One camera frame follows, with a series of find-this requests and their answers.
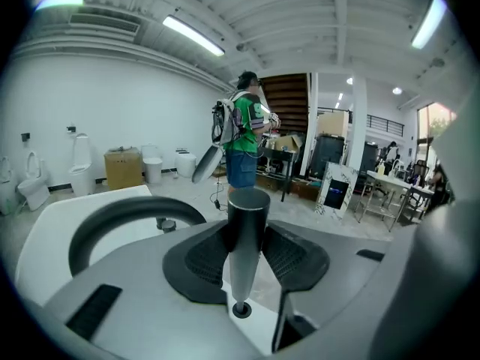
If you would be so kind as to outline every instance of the ceiling light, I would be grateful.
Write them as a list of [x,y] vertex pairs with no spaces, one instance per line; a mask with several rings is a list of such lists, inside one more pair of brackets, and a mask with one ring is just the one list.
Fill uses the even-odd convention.
[[412,40],[413,47],[421,50],[425,46],[440,24],[446,9],[447,4],[443,0],[432,1],[420,29]]
[[36,11],[43,8],[56,7],[59,5],[83,5],[84,0],[42,0],[35,8]]
[[167,16],[166,19],[163,21],[163,25],[173,29],[174,31],[177,31],[178,33],[181,33],[184,36],[187,36],[187,38],[195,41],[195,43],[206,48],[216,56],[222,56],[225,54],[223,49],[216,46],[205,36],[197,32],[195,29],[191,28],[184,22],[176,19],[175,17]]

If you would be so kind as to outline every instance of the person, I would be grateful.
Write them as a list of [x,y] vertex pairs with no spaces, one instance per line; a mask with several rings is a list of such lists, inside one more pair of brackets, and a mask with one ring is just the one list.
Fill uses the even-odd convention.
[[262,104],[260,102],[260,81],[254,72],[245,71],[238,79],[237,95],[247,93],[235,100],[235,109],[241,113],[243,131],[241,136],[225,144],[226,179],[229,183],[228,193],[235,189],[255,185],[257,177],[257,135],[280,127],[280,120],[275,114],[273,120],[264,124]]
[[432,212],[435,208],[446,204],[449,201],[449,193],[446,189],[447,177],[439,163],[436,165],[435,170],[433,171],[433,177],[428,181],[428,184],[433,185],[433,195],[425,214]]
[[385,158],[385,175],[388,175],[393,167],[393,162],[398,155],[398,147],[395,141],[392,141],[387,148],[387,156]]

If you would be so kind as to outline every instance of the man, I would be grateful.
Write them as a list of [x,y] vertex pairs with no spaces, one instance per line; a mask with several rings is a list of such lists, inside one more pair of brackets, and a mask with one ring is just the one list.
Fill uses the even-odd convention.
[[258,96],[260,81],[254,72],[244,72],[238,79],[238,92],[244,94],[235,100],[235,109],[241,113],[241,136],[225,144],[226,178],[229,183],[228,193],[235,189],[255,185],[257,171],[257,135],[280,127],[280,120],[275,114],[269,116],[264,124],[262,104]]
[[385,158],[385,175],[388,175],[392,170],[393,163],[398,156],[398,147],[395,141],[392,141],[387,148],[387,155]]

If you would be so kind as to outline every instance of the backpack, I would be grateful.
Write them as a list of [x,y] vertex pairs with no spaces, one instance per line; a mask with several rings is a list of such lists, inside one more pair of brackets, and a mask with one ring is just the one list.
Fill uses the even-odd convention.
[[217,146],[238,140],[245,132],[242,122],[242,111],[235,108],[235,101],[246,95],[240,91],[229,98],[218,100],[213,107],[213,125],[211,126],[211,141]]

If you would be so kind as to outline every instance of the staircase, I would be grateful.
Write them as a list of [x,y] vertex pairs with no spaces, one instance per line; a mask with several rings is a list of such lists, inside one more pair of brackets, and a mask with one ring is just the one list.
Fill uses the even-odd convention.
[[281,134],[291,131],[307,133],[307,78],[306,73],[262,78],[268,106],[281,120]]

